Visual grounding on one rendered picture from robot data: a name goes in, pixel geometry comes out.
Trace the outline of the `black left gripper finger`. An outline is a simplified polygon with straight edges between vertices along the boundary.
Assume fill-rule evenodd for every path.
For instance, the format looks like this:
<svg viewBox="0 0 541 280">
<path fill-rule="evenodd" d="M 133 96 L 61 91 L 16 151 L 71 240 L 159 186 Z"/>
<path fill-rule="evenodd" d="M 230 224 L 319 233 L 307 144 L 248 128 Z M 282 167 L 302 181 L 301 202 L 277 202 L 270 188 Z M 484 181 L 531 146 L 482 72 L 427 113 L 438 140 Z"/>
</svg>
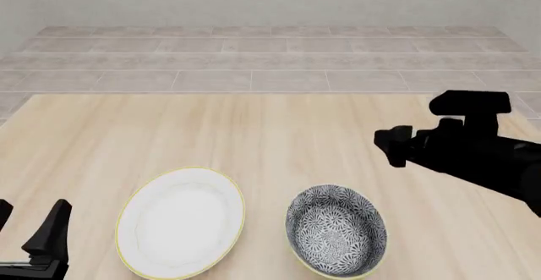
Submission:
<svg viewBox="0 0 541 280">
<path fill-rule="evenodd" d="M 0 227 L 5 226 L 5 223 L 9 219 L 13 206 L 4 199 L 0 199 Z"/>
<path fill-rule="evenodd" d="M 68 259 L 68 224 L 72 206 L 67 200 L 57 200 L 43 224 L 21 247 L 30 258 Z"/>
</svg>

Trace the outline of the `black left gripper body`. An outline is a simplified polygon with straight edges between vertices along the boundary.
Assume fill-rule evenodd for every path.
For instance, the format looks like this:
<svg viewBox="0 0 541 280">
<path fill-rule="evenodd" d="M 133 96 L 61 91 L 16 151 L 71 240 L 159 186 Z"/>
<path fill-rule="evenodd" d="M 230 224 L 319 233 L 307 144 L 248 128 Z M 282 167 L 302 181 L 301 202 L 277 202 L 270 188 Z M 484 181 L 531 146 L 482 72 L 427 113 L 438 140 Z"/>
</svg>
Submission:
<svg viewBox="0 0 541 280">
<path fill-rule="evenodd" d="M 0 261 L 0 280 L 63 280 L 69 265 L 59 260 L 44 264 L 26 261 Z"/>
</svg>

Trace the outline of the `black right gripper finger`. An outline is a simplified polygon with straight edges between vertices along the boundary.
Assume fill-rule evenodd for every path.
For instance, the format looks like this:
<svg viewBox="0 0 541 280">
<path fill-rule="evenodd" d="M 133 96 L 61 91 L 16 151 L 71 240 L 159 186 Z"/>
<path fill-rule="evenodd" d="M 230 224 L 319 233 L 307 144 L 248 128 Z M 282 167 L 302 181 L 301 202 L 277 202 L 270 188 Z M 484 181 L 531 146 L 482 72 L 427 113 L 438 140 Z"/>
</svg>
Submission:
<svg viewBox="0 0 541 280">
<path fill-rule="evenodd" d="M 390 129 L 391 139 L 396 142 L 405 142 L 412 138 L 413 127 L 408 125 L 399 125 Z"/>
<path fill-rule="evenodd" d="M 406 166 L 404 153 L 405 142 L 396 142 L 392 140 L 389 129 L 378 129 L 374 132 L 374 144 L 384 152 L 388 163 L 392 165 L 392 167 Z"/>
</svg>

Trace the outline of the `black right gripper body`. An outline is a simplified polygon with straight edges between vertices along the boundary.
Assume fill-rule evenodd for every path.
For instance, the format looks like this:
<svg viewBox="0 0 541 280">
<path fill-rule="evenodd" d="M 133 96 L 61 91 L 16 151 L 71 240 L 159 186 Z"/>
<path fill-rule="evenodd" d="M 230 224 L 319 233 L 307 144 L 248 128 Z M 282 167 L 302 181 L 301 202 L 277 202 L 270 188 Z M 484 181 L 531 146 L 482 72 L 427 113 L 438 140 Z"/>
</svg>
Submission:
<svg viewBox="0 0 541 280">
<path fill-rule="evenodd" d="M 437 127 L 418 130 L 407 142 L 407 160 L 424 167 L 443 160 L 443 156 L 456 146 L 462 130 L 463 121 L 454 118 L 442 118 Z"/>
</svg>

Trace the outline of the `black patterned bowl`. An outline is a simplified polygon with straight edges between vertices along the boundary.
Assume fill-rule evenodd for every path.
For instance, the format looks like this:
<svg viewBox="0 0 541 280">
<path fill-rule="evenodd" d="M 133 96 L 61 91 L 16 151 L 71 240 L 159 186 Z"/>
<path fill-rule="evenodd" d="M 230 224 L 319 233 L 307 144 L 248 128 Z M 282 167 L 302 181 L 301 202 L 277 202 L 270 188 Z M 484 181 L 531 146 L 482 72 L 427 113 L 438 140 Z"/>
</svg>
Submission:
<svg viewBox="0 0 541 280">
<path fill-rule="evenodd" d="M 285 229 L 295 256 L 332 280 L 360 280 L 385 256 L 384 218 L 371 201 L 340 185 L 314 185 L 287 208 Z"/>
</svg>

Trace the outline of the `white plate with yellow rim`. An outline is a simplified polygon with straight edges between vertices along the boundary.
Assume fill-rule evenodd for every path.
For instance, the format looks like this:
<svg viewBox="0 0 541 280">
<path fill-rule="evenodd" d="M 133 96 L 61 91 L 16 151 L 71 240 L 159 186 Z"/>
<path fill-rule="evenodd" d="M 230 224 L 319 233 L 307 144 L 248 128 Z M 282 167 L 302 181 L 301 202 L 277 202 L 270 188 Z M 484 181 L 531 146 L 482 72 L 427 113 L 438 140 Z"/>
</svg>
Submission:
<svg viewBox="0 0 541 280">
<path fill-rule="evenodd" d="M 121 262 L 144 280 L 185 280 L 232 250 L 246 204 L 238 184 L 208 167 L 163 173 L 133 193 L 117 218 Z"/>
</svg>

